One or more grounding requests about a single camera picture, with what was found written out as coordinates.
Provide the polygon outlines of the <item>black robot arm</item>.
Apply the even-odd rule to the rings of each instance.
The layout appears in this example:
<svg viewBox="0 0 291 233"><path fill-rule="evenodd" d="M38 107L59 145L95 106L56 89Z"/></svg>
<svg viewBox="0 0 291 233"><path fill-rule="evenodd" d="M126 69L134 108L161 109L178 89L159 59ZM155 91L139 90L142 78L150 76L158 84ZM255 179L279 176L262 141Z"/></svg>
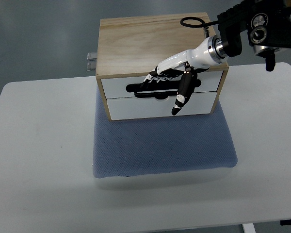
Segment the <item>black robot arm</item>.
<svg viewBox="0 0 291 233"><path fill-rule="evenodd" d="M243 31L247 31L255 55L265 58L267 71L273 71L278 50L291 49L291 0L243 0L219 14L216 21L185 17L180 24L203 28L205 36L209 26L218 26L220 36L206 40L206 53L216 63L241 54Z"/></svg>

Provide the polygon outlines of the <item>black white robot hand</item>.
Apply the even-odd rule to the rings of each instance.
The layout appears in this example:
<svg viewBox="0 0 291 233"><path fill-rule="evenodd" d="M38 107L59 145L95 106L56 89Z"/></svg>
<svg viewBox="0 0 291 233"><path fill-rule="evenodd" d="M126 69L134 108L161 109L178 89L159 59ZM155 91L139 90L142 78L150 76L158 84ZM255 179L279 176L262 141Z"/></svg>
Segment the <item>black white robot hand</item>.
<svg viewBox="0 0 291 233"><path fill-rule="evenodd" d="M147 88L151 82L170 81L180 76L175 105L171 111L175 116L189 101L197 74L226 60L221 39L218 36L207 37L197 48L182 51L161 61L148 73L141 88Z"/></svg>

